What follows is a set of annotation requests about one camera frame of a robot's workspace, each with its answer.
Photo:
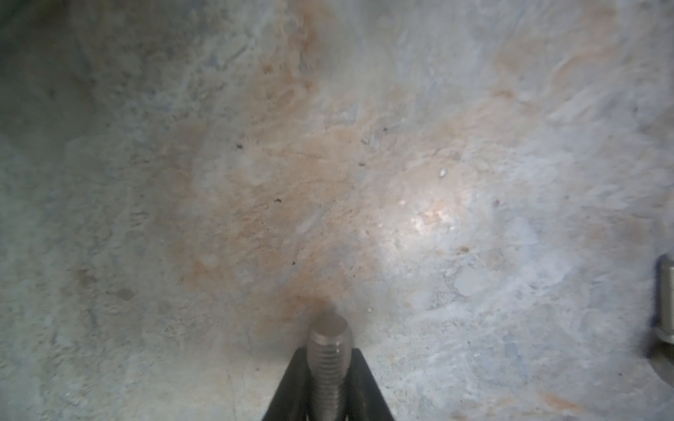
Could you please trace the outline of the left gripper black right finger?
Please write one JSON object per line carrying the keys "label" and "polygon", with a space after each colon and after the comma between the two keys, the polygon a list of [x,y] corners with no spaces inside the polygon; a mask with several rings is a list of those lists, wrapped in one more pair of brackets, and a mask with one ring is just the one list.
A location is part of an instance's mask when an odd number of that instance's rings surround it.
{"label": "left gripper black right finger", "polygon": [[346,414],[350,421],[394,421],[370,367],[358,348],[352,350],[346,382]]}

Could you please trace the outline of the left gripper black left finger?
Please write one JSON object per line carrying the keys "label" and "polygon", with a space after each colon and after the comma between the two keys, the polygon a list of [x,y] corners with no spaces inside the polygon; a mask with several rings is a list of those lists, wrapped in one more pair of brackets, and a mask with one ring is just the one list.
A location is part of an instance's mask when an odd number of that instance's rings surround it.
{"label": "left gripper black left finger", "polygon": [[306,421],[310,387],[307,350],[300,347],[293,354],[262,421]]}

